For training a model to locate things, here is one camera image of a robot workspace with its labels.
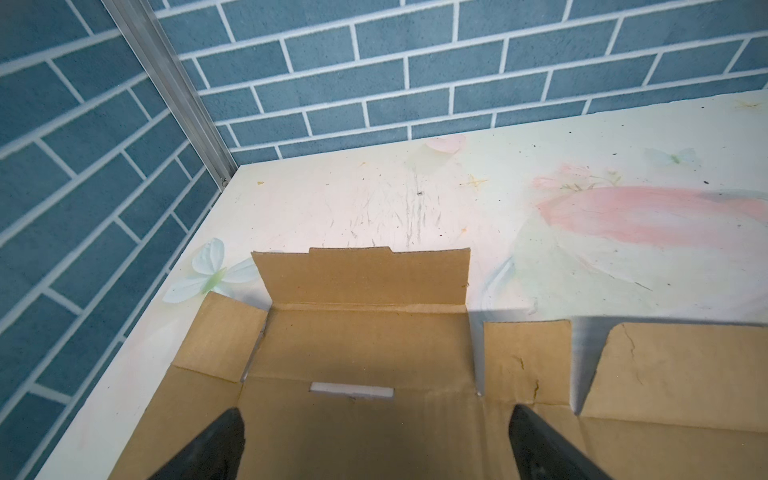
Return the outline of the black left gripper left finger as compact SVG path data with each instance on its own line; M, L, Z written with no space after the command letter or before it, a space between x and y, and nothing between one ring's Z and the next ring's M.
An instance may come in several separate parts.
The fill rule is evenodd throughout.
M236 479L244 449L244 420L240 410L233 407L223 412L150 479Z

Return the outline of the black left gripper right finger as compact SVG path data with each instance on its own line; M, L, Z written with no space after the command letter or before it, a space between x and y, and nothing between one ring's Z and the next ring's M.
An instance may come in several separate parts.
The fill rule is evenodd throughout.
M514 407L508 435L521 479L611 479L526 405Z

